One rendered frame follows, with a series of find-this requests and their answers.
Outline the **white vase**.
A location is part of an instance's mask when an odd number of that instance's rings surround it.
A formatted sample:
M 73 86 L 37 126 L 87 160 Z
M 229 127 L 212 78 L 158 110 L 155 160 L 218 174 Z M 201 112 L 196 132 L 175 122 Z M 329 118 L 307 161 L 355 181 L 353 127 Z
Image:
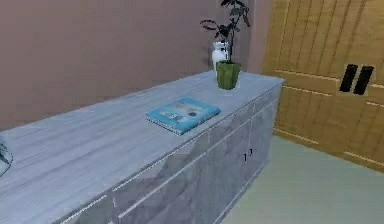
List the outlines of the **white vase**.
M 228 49 L 227 42 L 214 42 L 213 51 L 212 51 L 212 64 L 216 66 L 219 61 L 224 61 L 228 59 Z

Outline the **blue book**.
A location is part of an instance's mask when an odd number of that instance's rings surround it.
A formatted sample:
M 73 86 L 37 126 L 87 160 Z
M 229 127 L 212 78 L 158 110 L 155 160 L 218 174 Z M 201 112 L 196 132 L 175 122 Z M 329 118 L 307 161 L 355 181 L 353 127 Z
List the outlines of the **blue book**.
M 191 98 L 182 98 L 146 113 L 146 119 L 177 135 L 218 115 L 221 110 Z

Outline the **wooden slatted door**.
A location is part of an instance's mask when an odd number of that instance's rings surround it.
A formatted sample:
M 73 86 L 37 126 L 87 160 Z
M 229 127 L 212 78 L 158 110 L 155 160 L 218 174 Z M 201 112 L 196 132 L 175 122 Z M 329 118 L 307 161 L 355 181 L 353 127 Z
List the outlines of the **wooden slatted door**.
M 263 71 L 284 81 L 276 135 L 384 174 L 384 0 L 272 0 Z

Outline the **grey chest of drawers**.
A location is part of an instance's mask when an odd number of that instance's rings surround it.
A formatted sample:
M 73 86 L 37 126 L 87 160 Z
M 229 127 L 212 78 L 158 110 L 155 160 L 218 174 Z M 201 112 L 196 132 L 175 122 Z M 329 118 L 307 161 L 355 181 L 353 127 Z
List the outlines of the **grey chest of drawers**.
M 282 80 L 203 72 L 0 132 L 0 224 L 221 224 L 269 160 Z M 146 113 L 221 112 L 177 135 Z

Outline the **house plant in green pot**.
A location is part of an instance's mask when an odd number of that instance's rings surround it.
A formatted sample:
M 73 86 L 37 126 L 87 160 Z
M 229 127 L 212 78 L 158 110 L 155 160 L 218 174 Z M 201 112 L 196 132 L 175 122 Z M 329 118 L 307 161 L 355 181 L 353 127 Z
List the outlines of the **house plant in green pot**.
M 200 25 L 207 31 L 215 31 L 215 39 L 219 38 L 221 42 L 228 43 L 228 56 L 216 63 L 216 73 L 218 87 L 232 90 L 236 87 L 241 69 L 241 63 L 234 59 L 235 33 L 240 31 L 240 21 L 248 28 L 251 27 L 248 18 L 250 8 L 242 0 L 222 0 L 220 6 L 231 6 L 228 24 L 218 24 L 214 20 L 205 19 Z

